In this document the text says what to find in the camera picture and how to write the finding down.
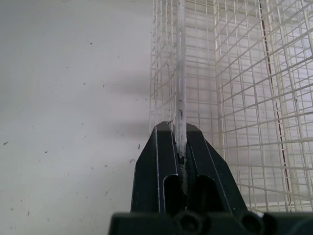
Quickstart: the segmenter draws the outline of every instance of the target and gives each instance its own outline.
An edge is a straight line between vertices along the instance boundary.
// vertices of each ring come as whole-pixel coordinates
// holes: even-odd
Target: white wire cage
[[[312,211],[312,0],[153,0],[152,20],[150,131],[183,104],[250,210]]]

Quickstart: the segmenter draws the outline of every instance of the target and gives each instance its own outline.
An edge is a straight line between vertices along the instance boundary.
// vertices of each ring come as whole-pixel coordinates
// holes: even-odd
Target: white cage frame
[[[183,155],[198,126],[250,210],[312,211],[312,32],[311,0],[153,0],[150,131]]]

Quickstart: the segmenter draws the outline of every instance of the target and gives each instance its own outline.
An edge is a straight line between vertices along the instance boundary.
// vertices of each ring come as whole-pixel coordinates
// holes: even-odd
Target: vertical wire bar
[[[176,34],[176,120],[175,138],[178,155],[186,155],[186,29],[185,29],[185,0],[177,0],[177,34]]]
[[[214,44],[215,44],[215,71],[216,74],[218,74],[218,77],[216,77],[216,90],[217,90],[217,106],[218,106],[218,124],[219,124],[219,147],[220,147],[220,155],[222,158],[225,159],[225,148],[224,148],[224,127],[223,127],[223,104],[221,102],[222,99],[222,93],[221,93],[221,71],[220,68],[221,62],[220,62],[220,54],[221,54],[221,48],[220,48],[220,26],[218,21],[220,20],[220,12],[219,12],[219,1],[213,0],[213,14],[214,14]]]
[[[236,42],[238,41],[238,34],[240,32],[240,27],[239,25],[237,25],[237,11],[236,11],[236,6],[235,6],[235,2],[234,2],[234,13],[235,13],[235,34],[236,34]],[[236,50],[237,50],[237,55],[241,55],[241,47],[240,47],[240,42],[236,43]],[[244,107],[244,116],[245,116],[245,125],[248,126],[247,123],[247,113],[246,113],[246,99],[245,99],[245,91],[244,91],[244,80],[243,80],[243,75],[242,75],[242,71],[243,71],[243,62],[241,57],[238,57],[238,71],[239,71],[239,79],[240,79],[240,87],[241,87],[241,94],[242,94],[242,101],[243,101],[243,107]],[[249,165],[251,165],[251,154],[250,154],[250,137],[249,137],[249,132],[248,129],[246,129],[246,138],[247,138],[247,145],[248,145],[248,161],[249,161]],[[253,190],[253,198],[254,198],[254,205],[256,206],[256,198],[255,198],[255,189],[254,189],[254,180],[253,180],[253,172],[252,172],[252,167],[250,166],[248,168],[248,185],[250,186],[250,182],[252,182],[252,190]],[[248,189],[248,195],[249,195],[249,204],[250,207],[251,205],[251,187],[249,187]]]
[[[247,9],[247,2],[245,1],[245,12],[246,12],[246,30],[247,32],[249,31],[248,26],[249,26],[249,20],[248,20],[248,9]],[[249,33],[247,33],[247,39],[248,39],[248,48],[249,48],[249,58],[250,58],[250,65],[253,65],[253,60],[252,60],[252,52],[250,49],[250,36]],[[253,81],[253,90],[254,90],[254,100],[256,104],[256,118],[257,122],[260,123],[260,110],[259,110],[259,105],[258,103],[258,97],[257,97],[257,91],[256,91],[256,85],[255,85],[255,74],[254,74],[254,68],[251,67],[251,72],[252,72],[252,81]],[[258,124],[258,133],[259,133],[259,142],[260,142],[260,151],[261,151],[261,161],[262,161],[262,171],[263,171],[263,178],[264,178],[264,186],[267,188],[267,179],[266,179],[266,168],[264,167],[265,165],[265,156],[264,156],[264,150],[263,150],[263,135],[262,135],[262,128],[261,125]],[[266,204],[266,210],[268,211],[268,192],[267,190],[265,192],[265,204]]]
[[[266,9],[267,9],[267,12],[270,12],[270,8],[269,8],[269,1],[268,0],[265,0],[266,1]],[[272,29],[272,19],[271,19],[271,16],[270,14],[267,15],[267,22],[268,22],[268,28],[269,28],[269,37],[270,37],[270,41],[271,41],[271,49],[273,51],[276,51],[277,47],[276,47],[276,39],[274,38],[275,37],[275,32],[273,31]],[[276,75],[276,80],[277,80],[277,87],[278,87],[278,94],[280,95],[279,96],[279,105],[280,105],[280,110],[281,110],[281,113],[282,113],[282,117],[284,117],[287,113],[287,108],[286,108],[286,104],[285,104],[285,101],[284,101],[284,98],[283,97],[283,86],[282,86],[282,75],[280,73],[281,69],[280,69],[280,63],[279,63],[279,58],[278,58],[278,55],[277,53],[273,54],[273,62],[274,62],[274,68],[275,68],[275,73],[277,74]],[[283,119],[282,120],[282,123],[283,123],[283,130],[284,130],[284,137],[285,137],[285,140],[286,141],[290,141],[291,140],[291,135],[290,135],[290,132],[289,132],[289,121],[287,119]],[[292,153],[292,146],[290,143],[286,143],[286,154],[287,154],[287,159],[288,159],[288,165],[289,166],[292,166],[294,167],[294,163],[293,163],[293,159],[292,159],[292,156],[291,156],[291,153]],[[296,175],[295,175],[295,170],[294,169],[289,169],[289,177],[290,177],[290,180],[291,180],[291,189],[292,189],[292,192],[295,193],[295,194],[298,194],[299,193],[299,190],[297,188],[297,179],[296,179]],[[293,196],[293,203],[294,203],[294,209],[295,211],[299,211],[299,199],[294,197]]]
[[[155,0],[152,0],[152,23],[151,23],[151,53],[150,53],[150,63],[152,63],[153,61],[153,28],[154,28],[154,22],[155,22]],[[151,91],[151,88],[152,88],[152,81],[153,79],[153,67],[150,65],[150,97],[149,97],[149,134],[151,133],[151,115],[152,115],[152,112],[151,112],[151,104],[152,104],[152,98],[151,98],[151,94],[152,94],[152,91]]]
[[[265,21],[263,19],[262,16],[262,6],[261,6],[261,0],[260,0],[260,5],[259,5],[259,15],[260,15],[260,28],[261,28],[261,32],[263,32],[262,36],[266,35],[266,28],[265,28]],[[267,61],[266,61],[266,68],[267,68],[267,72],[269,75],[269,87],[270,87],[270,94],[271,97],[275,96],[275,91],[274,91],[274,86],[273,86],[273,78],[271,77],[272,71],[271,71],[271,62],[270,62],[270,57],[268,56],[269,51],[268,51],[268,41],[267,41],[267,37],[264,38],[264,40],[262,40],[262,45],[263,45],[263,51],[264,51],[264,56],[267,57]],[[272,106],[273,106],[273,112],[274,112],[274,117],[275,119],[279,118],[279,112],[278,112],[278,105],[277,105],[277,100],[272,99]],[[280,140],[281,142],[283,141],[282,139],[282,135],[281,135],[281,124],[280,121],[276,121],[275,122],[275,127],[276,127],[276,135],[277,135],[277,140]],[[280,165],[281,166],[285,166],[286,167],[286,159],[285,159],[285,152],[284,152],[284,146],[283,144],[279,144],[278,145],[279,148],[279,161],[280,161]],[[287,169],[284,170],[282,169],[282,184],[283,184],[283,190],[285,192],[286,191],[286,184],[287,184],[287,188],[288,188],[288,192],[290,192],[290,187],[289,187],[289,181],[288,181],[288,173],[287,173]],[[285,208],[286,208],[286,212],[288,211],[288,206],[291,206],[291,196],[289,195],[287,198],[287,195],[284,195],[284,200],[285,200]]]
[[[196,22],[196,65],[197,65],[197,100],[198,100],[198,128],[200,129],[200,101],[199,101],[199,65],[198,65],[198,20],[197,0],[195,0],[195,22]]]
[[[279,12],[279,9],[277,8],[277,14],[278,14],[278,21],[281,25],[281,19],[280,19],[280,12]],[[285,38],[284,36],[286,35],[286,31],[284,30],[284,28],[282,26],[279,27],[280,28],[280,33],[282,35],[281,39],[282,39],[282,43],[283,45],[286,44],[286,41],[285,41]],[[290,80],[290,84],[291,84],[291,89],[292,89],[292,95],[293,95],[293,98],[294,98],[294,104],[295,104],[295,111],[296,111],[296,114],[299,114],[300,111],[299,111],[299,104],[298,104],[298,96],[297,96],[297,93],[294,92],[294,78],[293,78],[293,75],[290,71],[290,56],[289,56],[289,52],[288,50],[286,49],[286,47],[284,47],[284,57],[285,57],[285,60],[286,60],[286,65],[287,65],[287,68],[288,68],[288,77],[289,77],[289,80]],[[302,128],[302,121],[301,121],[301,117],[297,117],[297,122],[298,122],[298,130],[299,130],[299,134],[300,134],[300,139],[303,139],[303,128]],[[308,159],[307,159],[307,156],[306,156],[306,146],[305,146],[305,143],[304,142],[301,142],[301,147],[302,147],[302,154],[303,154],[303,160],[304,160],[304,165],[305,167],[309,167],[309,163],[308,163]],[[307,184],[307,187],[308,187],[308,190],[309,190],[309,194],[310,194],[310,197],[312,197],[312,194],[313,194],[313,189],[312,189],[312,181],[311,181],[311,172],[309,170],[304,170],[305,174],[306,174],[306,177],[308,179],[308,184]],[[313,210],[313,200],[311,200],[311,207],[312,207],[312,210]]]
[[[208,14],[207,14],[207,0],[205,0],[205,21],[206,21],[206,48],[207,48],[207,66],[208,66],[208,71],[210,71],[210,56],[209,56],[209,24],[208,24]],[[210,118],[211,118],[211,141],[213,141],[213,117],[212,117],[212,102],[211,102],[211,94],[209,93],[209,102],[210,102]]]
[[[157,95],[158,95],[158,88],[157,88],[157,82],[158,82],[158,2],[159,0],[156,0],[156,45],[155,45],[155,75],[154,75],[154,99],[155,99],[155,125],[158,124],[158,100],[157,100]]]
[[[162,100],[162,104],[164,104],[164,93],[163,93],[163,62],[162,62],[162,58],[163,58],[163,0],[160,0],[160,89],[161,89],[161,100]],[[164,105],[162,105],[162,121],[164,121]]]
[[[227,10],[227,1],[228,0],[225,0],[225,24],[226,24],[226,37],[227,37],[227,40],[226,40],[226,45],[227,45],[227,57],[228,57],[228,63],[230,64],[231,63],[231,60],[230,60],[230,53],[229,53],[229,36],[230,35],[228,35],[228,24],[229,24],[229,22],[228,22],[228,20],[227,20],[227,12],[228,12],[228,10]],[[232,67],[230,66],[229,67],[229,80],[231,80],[231,78],[232,78]],[[230,94],[231,94],[231,103],[232,103],[232,110],[233,110],[233,112],[235,112],[235,108],[234,108],[234,106],[235,106],[235,104],[234,104],[234,92],[233,92],[233,82],[230,82]],[[236,123],[236,114],[234,113],[233,114],[233,118],[234,118],[234,129],[236,129],[235,130],[235,136],[236,136],[236,146],[237,146],[237,148],[236,148],[236,150],[237,150],[237,156],[239,156],[239,148],[238,148],[238,134],[237,134],[237,123]]]

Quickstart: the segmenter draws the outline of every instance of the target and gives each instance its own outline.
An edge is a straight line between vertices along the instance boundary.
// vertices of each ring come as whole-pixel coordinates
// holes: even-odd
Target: wire grid
[[[154,0],[151,127],[175,124],[176,0]],[[313,209],[313,3],[186,0],[186,116],[249,209]]]

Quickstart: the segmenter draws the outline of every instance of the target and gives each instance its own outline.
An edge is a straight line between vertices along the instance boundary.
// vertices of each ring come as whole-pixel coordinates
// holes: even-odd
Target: cage wall
[[[151,128],[175,122],[176,0],[154,0]],[[312,211],[313,3],[186,0],[186,117],[249,209]]]

